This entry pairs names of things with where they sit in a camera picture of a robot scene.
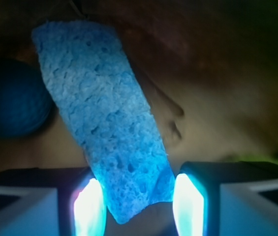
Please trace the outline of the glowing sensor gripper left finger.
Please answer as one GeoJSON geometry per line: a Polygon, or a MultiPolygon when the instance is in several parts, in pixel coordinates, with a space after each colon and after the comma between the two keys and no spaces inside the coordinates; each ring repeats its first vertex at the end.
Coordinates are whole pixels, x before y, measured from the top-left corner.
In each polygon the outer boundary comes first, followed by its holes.
{"type": "Polygon", "coordinates": [[[90,168],[0,172],[0,236],[102,236],[106,205],[90,168]]]}

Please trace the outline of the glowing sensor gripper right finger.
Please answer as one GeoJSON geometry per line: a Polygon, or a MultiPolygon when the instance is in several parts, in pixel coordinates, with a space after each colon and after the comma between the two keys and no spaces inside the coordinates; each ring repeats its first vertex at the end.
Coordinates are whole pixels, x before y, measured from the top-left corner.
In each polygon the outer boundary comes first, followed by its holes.
{"type": "Polygon", "coordinates": [[[181,236],[278,236],[278,165],[185,162],[173,214],[181,236]]]}

